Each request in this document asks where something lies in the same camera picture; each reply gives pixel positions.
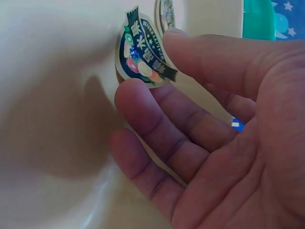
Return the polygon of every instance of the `hand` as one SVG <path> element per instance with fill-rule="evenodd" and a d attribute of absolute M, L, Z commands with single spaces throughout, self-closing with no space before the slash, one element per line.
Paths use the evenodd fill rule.
<path fill-rule="evenodd" d="M 118 110 L 187 185 L 120 130 L 111 149 L 125 175 L 175 229 L 305 228 L 305 43 L 182 31 L 163 42 L 175 66 L 245 128 L 237 133 L 172 85 L 127 80 Z"/>

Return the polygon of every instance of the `finger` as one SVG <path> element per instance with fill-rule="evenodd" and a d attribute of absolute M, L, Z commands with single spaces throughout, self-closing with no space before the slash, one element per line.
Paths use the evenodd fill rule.
<path fill-rule="evenodd" d="M 238 133 L 171 84 L 152 89 L 151 92 L 172 123 L 194 143 L 209 152 L 221 148 Z"/>
<path fill-rule="evenodd" d="M 110 146 L 122 172 L 171 221 L 184 187 L 151 160 L 133 132 L 116 132 L 111 137 Z"/>
<path fill-rule="evenodd" d="M 255 115 L 255 102 L 206 83 L 205 89 L 211 93 L 223 108 L 243 124 L 248 123 Z"/>
<path fill-rule="evenodd" d="M 117 90 L 115 103 L 135 132 L 186 183 L 210 155 L 192 143 L 168 119 L 141 80 L 127 80 Z"/>
<path fill-rule="evenodd" d="M 201 84 L 256 101 L 259 85 L 267 72 L 285 59 L 276 42 L 216 35 L 188 36 L 174 30 L 163 43 L 168 56 L 183 73 Z"/>
<path fill-rule="evenodd" d="M 176 225 L 225 228 L 260 185 L 265 164 L 257 151 L 257 139 L 257 125 L 252 120 L 232 142 L 211 154 L 179 200 Z M 183 209 L 189 209 L 192 217 L 180 220 Z"/>

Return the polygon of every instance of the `white plastic container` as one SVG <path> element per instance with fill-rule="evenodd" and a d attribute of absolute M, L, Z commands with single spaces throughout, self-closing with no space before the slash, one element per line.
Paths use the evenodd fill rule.
<path fill-rule="evenodd" d="M 177 27 L 242 36 L 242 0 L 173 0 Z M 0 0 L 0 228 L 168 229 L 110 159 L 115 40 L 154 0 Z M 223 120 L 193 80 L 178 88 Z"/>

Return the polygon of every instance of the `sticker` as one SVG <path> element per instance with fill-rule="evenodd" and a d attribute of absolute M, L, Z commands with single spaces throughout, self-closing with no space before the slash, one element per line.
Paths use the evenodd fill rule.
<path fill-rule="evenodd" d="M 177 70 L 170 67 L 157 29 L 139 7 L 127 12 L 116 45 L 115 65 L 125 80 L 138 78 L 148 87 L 160 87 L 175 81 Z"/>
<path fill-rule="evenodd" d="M 162 36 L 167 30 L 175 28 L 173 0 L 157 0 L 156 24 L 158 31 Z"/>

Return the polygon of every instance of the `teal plastic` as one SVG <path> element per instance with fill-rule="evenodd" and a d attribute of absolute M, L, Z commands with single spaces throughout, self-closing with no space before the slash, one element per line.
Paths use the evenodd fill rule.
<path fill-rule="evenodd" d="M 275 40 L 275 10 L 271 0 L 244 0 L 243 38 Z"/>

